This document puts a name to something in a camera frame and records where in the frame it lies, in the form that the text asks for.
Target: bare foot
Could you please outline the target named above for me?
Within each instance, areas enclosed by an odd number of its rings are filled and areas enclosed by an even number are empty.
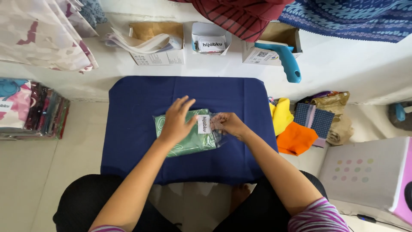
[[[235,185],[232,187],[232,199],[230,202],[229,213],[232,213],[250,195],[249,187],[246,184]]]

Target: black pants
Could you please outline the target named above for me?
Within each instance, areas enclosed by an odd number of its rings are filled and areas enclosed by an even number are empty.
[[[325,189],[313,175],[302,173],[324,197]],[[121,184],[114,175],[86,175],[67,187],[53,216],[57,232],[87,232],[94,219]],[[287,212],[269,181],[263,177],[250,196],[225,218],[214,231],[287,231]],[[146,202],[136,227],[137,231],[180,231],[149,201]]]

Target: blue tape dispenser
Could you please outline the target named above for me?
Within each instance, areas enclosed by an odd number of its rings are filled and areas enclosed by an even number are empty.
[[[300,75],[296,59],[292,54],[292,46],[285,43],[258,40],[255,42],[255,47],[275,51],[282,62],[287,80],[291,83],[299,83],[301,81],[302,76]]]

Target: blue table cover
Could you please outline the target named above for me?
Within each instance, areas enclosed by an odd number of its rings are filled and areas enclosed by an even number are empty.
[[[109,91],[109,113],[101,174],[126,177],[156,139],[153,116],[166,112],[178,97],[195,98],[192,109],[234,112],[276,151],[267,93],[255,78],[127,76]],[[167,158],[154,181],[255,182],[263,176],[247,146],[231,135],[221,147]]]

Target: person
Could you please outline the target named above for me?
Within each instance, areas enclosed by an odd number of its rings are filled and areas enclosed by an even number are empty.
[[[180,231],[147,196],[166,154],[197,122],[196,116],[185,122],[194,102],[185,96],[170,106],[160,136],[124,180],[86,175],[70,184],[53,216],[57,232]],[[316,177],[295,168],[236,114],[220,113],[213,121],[247,145],[265,174],[250,195],[245,185],[233,188],[232,212],[214,231],[349,232]]]

